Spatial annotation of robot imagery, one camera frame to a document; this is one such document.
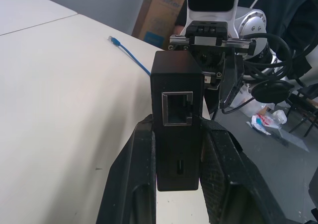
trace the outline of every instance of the plastic bag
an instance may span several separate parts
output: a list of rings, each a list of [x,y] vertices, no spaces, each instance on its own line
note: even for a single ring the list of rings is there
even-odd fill
[[[267,105],[267,107],[268,107],[269,109],[275,110],[275,103],[268,103],[268,104],[266,104],[266,105]]]
[[[274,121],[277,123],[277,124],[285,124],[287,122],[287,117],[285,115],[285,112],[282,111],[282,110],[278,110],[278,111],[275,111],[273,114],[272,114],[272,118],[274,119]]]
[[[278,103],[277,106],[282,107],[282,108],[288,108],[288,109],[290,108],[290,105],[286,101]]]
[[[236,97],[234,98],[232,104],[230,105],[232,108],[236,108],[239,105],[243,104],[244,102],[250,100],[252,98],[252,95],[248,92],[247,86],[242,86]],[[260,112],[262,109],[264,109],[269,104],[260,103],[256,100],[251,101],[249,104],[245,105],[240,109],[241,112],[243,112],[246,116],[252,117],[253,115]]]
[[[293,134],[288,133],[287,131],[284,131],[283,129],[279,129],[279,133],[281,137],[290,143],[298,146],[299,148],[302,148],[303,150],[309,152],[307,146],[305,145],[304,141]]]
[[[266,129],[263,127],[262,122],[257,118],[257,116],[252,116],[252,122],[247,122],[248,125],[250,125],[252,128],[256,129],[259,132],[262,132],[268,136],[271,134],[266,131]]]
[[[274,119],[272,118],[272,114],[266,112],[265,115],[254,115],[252,117],[252,122],[253,120],[258,123],[258,124],[261,124],[262,126],[264,127],[270,127],[270,128],[273,128],[273,129],[280,129],[280,125],[277,124]]]

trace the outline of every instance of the gray floor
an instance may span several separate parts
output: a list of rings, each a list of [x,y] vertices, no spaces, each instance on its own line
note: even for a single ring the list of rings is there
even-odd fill
[[[292,112],[284,130],[290,131],[300,119],[300,114]],[[246,155],[257,165],[286,218],[299,223],[315,221],[308,185],[318,167],[318,129],[314,127],[303,139],[310,151],[306,152],[293,144],[283,146],[272,137],[258,133],[246,123],[250,118],[240,111],[229,115],[220,112],[216,120],[232,132]],[[293,134],[303,137],[309,126],[307,122]]]

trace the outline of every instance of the wall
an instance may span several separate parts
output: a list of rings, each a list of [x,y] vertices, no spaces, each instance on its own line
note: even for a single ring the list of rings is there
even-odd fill
[[[52,0],[103,24],[131,34],[143,0]]]

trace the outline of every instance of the white table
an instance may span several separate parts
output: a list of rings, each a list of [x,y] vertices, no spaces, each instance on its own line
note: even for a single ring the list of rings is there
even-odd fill
[[[95,223],[111,164],[152,112],[148,75],[109,35],[151,70],[158,48],[82,15],[0,36],[1,224]],[[208,223],[201,189],[157,205],[158,224]]]
[[[0,0],[0,35],[75,14],[50,0]]]

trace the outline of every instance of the black cable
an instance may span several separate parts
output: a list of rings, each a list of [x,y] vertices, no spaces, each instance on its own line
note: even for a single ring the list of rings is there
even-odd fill
[[[222,113],[225,114],[225,115],[231,114],[231,113],[233,113],[233,112],[235,112],[235,111],[237,111],[237,110],[240,110],[242,107],[244,107],[245,105],[249,104],[249,103],[250,103],[251,101],[253,101],[254,99],[255,99],[255,98],[253,97],[253,98],[251,98],[250,100],[244,102],[242,105],[240,105],[240,106],[238,106],[238,107],[236,107],[236,108],[234,108],[234,109],[232,109],[232,110],[230,110],[230,111],[225,111],[225,109],[222,109]]]
[[[211,119],[212,121],[214,121],[215,118],[217,117],[218,111],[219,111],[219,109],[215,109],[215,110],[214,110],[213,116],[212,116],[212,119]]]
[[[276,41],[285,52],[286,61],[277,63],[277,64],[260,64],[260,63],[252,63],[249,61],[244,61],[244,65],[245,67],[247,67],[247,70],[249,71],[248,75],[250,75],[253,79],[257,81],[266,81],[266,80],[276,81],[285,77],[290,72],[293,65],[292,53],[288,45],[286,44],[286,42],[282,38],[274,34],[255,33],[255,34],[249,34],[244,36],[244,39],[254,39],[254,38],[266,38],[269,40]],[[271,69],[271,68],[280,68],[280,67],[282,68],[271,75],[266,75],[263,73],[263,71],[260,71],[258,69],[258,68]]]
[[[316,8],[318,10],[318,0],[311,0],[311,1],[313,2],[313,4],[316,6]],[[247,36],[245,36],[245,38],[253,38],[252,36],[253,35],[247,35]],[[252,62],[245,61],[244,64],[248,68],[248,70],[250,71],[249,75],[255,80],[247,80],[247,79],[245,79],[244,81],[246,83],[257,83],[258,81],[278,80],[278,79],[283,78],[285,75],[287,75],[288,73],[291,72],[293,63],[296,64],[296,63],[300,62],[301,60],[306,59],[306,56],[318,46],[318,31],[313,37],[314,38],[313,38],[313,41],[311,42],[311,44],[309,44],[309,46],[302,53],[300,53],[299,55],[295,56],[294,58],[291,58],[291,60],[290,60],[290,57],[289,57],[290,52],[288,52],[287,53],[288,58],[286,59],[286,61],[283,61],[283,62],[280,62],[280,63],[276,63],[276,64],[261,64],[261,63],[252,63]],[[274,39],[274,40],[276,40],[277,42],[280,43],[280,45],[283,47],[283,49],[285,51],[287,51],[286,50],[286,46],[285,46],[285,41],[283,41],[283,40],[279,41],[273,35],[269,35],[268,34],[268,37],[265,37],[265,36],[264,37],[260,37],[259,36],[259,38]],[[283,67],[283,68],[280,69],[278,72],[272,74],[272,75],[265,75],[265,74],[261,73],[259,70],[255,69],[255,68],[270,69],[270,68],[279,68],[279,67]],[[296,79],[296,82],[299,85],[306,86],[304,83],[302,83],[299,80],[299,78],[296,77],[295,79]]]

